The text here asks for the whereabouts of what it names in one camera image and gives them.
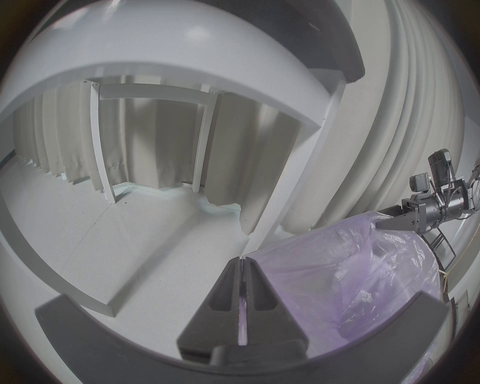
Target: white floor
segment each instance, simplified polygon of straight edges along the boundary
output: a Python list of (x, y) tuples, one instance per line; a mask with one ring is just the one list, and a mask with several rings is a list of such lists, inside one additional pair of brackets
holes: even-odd
[(120, 200), (109, 205), (90, 180), (72, 185), (18, 158), (2, 174), (0, 191), (36, 252), (117, 313), (93, 315), (170, 356), (180, 356), (176, 338), (248, 240), (238, 205), (211, 205), (187, 186), (124, 184), (116, 187)]

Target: plastic sheet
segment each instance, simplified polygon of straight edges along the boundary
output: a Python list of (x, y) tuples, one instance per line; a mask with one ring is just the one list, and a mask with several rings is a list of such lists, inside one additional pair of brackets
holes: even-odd
[[(416, 292), (441, 299), (438, 264), (414, 232), (377, 230), (368, 212), (278, 241), (249, 257), (307, 334), (309, 357), (340, 348), (378, 327)], [(406, 378), (414, 382), (427, 353)]]

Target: translucent plastic bag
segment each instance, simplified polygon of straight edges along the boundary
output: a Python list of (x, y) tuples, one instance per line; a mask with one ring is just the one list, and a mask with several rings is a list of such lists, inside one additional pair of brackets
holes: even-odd
[(427, 244), (414, 232), (377, 230), (382, 218), (388, 216), (350, 217), (249, 255), (308, 336), (309, 357), (365, 335), (418, 291), (441, 299), (438, 264)]

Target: beige curtain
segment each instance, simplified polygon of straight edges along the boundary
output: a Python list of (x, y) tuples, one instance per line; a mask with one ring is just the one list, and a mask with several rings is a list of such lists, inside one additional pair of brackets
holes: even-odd
[[(205, 85), (145, 76), (99, 79), (207, 90)], [(102, 151), (112, 184), (162, 188), (192, 182), (204, 107), (167, 100), (101, 100)], [(15, 112), (17, 153), (69, 182), (89, 177), (102, 189), (90, 124), (90, 85), (52, 89)], [(299, 131), (296, 120), (236, 94), (220, 94), (201, 184), (216, 205), (238, 203), (251, 233), (273, 192)]]

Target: robotic arm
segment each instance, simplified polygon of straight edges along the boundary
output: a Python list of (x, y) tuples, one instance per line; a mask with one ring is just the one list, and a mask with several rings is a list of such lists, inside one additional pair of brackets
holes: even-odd
[(410, 177), (410, 189), (416, 192), (382, 213), (394, 216), (376, 223), (378, 229), (414, 231), (419, 235), (451, 220), (465, 220), (480, 208), (480, 157), (472, 176), (465, 182), (455, 177), (452, 159), (447, 149), (428, 158), (432, 176), (421, 173)]

